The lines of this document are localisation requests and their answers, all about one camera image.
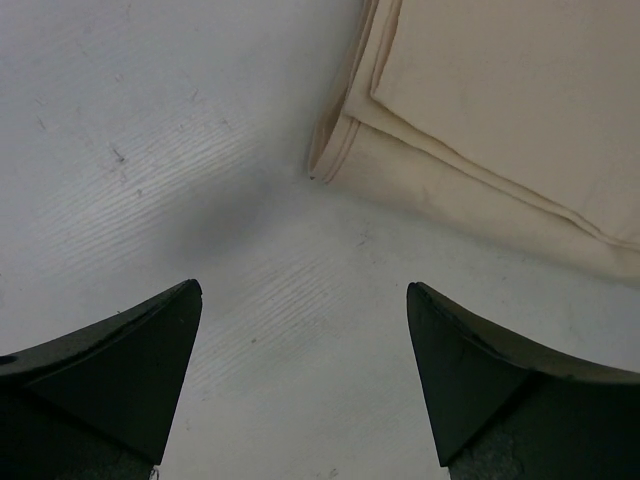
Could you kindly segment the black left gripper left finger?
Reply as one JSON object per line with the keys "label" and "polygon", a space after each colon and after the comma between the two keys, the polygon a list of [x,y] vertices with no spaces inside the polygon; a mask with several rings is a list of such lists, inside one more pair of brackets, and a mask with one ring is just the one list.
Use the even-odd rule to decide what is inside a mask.
{"label": "black left gripper left finger", "polygon": [[201,313],[201,287],[189,279],[2,356],[2,478],[155,478]]}

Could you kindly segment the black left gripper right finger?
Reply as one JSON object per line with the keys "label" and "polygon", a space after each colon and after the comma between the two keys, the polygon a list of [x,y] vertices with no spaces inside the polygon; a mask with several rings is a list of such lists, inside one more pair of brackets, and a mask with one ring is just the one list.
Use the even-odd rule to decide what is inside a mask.
{"label": "black left gripper right finger", "polygon": [[539,344],[423,283],[407,318],[439,464],[453,479],[635,479],[639,376]]}

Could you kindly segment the beige cloth wrap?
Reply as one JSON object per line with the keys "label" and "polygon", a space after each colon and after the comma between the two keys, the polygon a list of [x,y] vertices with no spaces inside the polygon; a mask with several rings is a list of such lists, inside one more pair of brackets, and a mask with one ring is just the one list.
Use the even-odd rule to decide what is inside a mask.
{"label": "beige cloth wrap", "polygon": [[639,5],[367,1],[313,178],[639,280]]}

